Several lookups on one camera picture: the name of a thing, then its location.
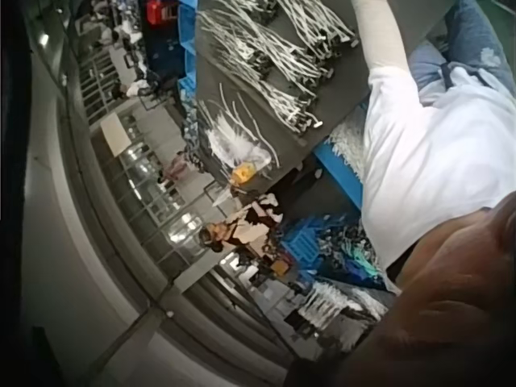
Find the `yellow label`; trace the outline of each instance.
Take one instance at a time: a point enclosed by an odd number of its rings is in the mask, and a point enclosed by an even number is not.
[[[233,170],[231,174],[232,180],[236,184],[244,184],[252,179],[256,175],[256,168],[251,163],[242,163]]]

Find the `gray workbench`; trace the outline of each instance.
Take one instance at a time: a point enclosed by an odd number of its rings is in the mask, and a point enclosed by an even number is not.
[[[349,27],[356,30],[355,14],[350,0],[323,0],[323,2],[334,10]],[[390,3],[402,31],[406,50],[411,52],[433,26],[442,19],[454,0],[390,0]],[[211,0],[199,0],[199,10],[206,9],[212,4]],[[270,27],[293,43],[301,45],[292,24],[282,10]],[[197,99],[207,102],[212,115],[216,115],[217,107],[208,101],[220,103],[219,83],[223,84],[228,103],[237,102],[236,93],[240,92],[258,122],[262,134],[279,155],[281,167],[274,169],[269,174],[271,179],[255,177],[244,186],[247,190],[267,191],[288,171],[299,165],[356,105],[367,97],[369,92],[368,70],[361,45],[354,49],[345,48],[342,57],[335,61],[335,75],[320,87],[318,102],[312,110],[324,122],[323,126],[319,129],[310,129],[303,137],[298,137],[277,121],[273,112],[268,108],[267,102],[248,84],[233,76],[229,77],[221,71],[214,60],[210,37],[199,28],[199,25],[196,31],[196,47],[198,50]],[[272,74],[269,79],[276,87],[285,91],[288,89],[286,81],[277,77],[276,74]],[[239,112],[242,117],[246,116],[243,110],[239,110]],[[247,121],[247,124],[248,127],[252,127],[250,122]],[[211,169],[217,169],[219,166],[218,163],[210,160],[207,160],[206,163],[210,172],[212,172]],[[216,170],[213,171],[213,174],[220,176]]]

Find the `blue bin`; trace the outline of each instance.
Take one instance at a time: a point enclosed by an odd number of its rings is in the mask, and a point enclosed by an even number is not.
[[[185,71],[186,76],[189,78],[194,89],[197,88],[197,70],[196,70],[196,59],[195,55],[191,52],[185,51]]]
[[[195,55],[195,9],[181,4],[178,14],[179,43],[186,51]]]
[[[340,218],[307,218],[294,226],[281,241],[281,246],[297,261],[301,270],[316,270],[321,264],[317,234],[321,230],[343,224]]]
[[[195,85],[192,84],[190,78],[184,77],[177,81],[177,88],[179,89],[179,94],[184,90],[189,98],[195,98]]]
[[[355,175],[352,167],[347,165],[342,157],[334,154],[331,149],[331,144],[325,140],[315,148],[314,154],[337,181],[340,188],[342,188],[346,195],[352,200],[356,208],[362,210],[364,187],[360,179]]]
[[[181,0],[181,2],[187,6],[191,6],[195,10],[197,9],[198,0]]]

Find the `woman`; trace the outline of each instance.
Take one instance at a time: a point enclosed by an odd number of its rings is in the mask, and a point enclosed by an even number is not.
[[[199,231],[201,244],[221,252],[224,244],[244,246],[267,235],[283,220],[276,197],[269,193],[221,223],[209,223]]]

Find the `jeans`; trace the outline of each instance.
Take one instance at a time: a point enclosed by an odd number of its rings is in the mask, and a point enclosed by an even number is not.
[[[419,90],[441,78],[441,65],[456,62],[492,73],[512,95],[516,93],[513,74],[493,26],[476,0],[457,0],[446,15],[448,60],[429,41],[410,55],[409,66]]]

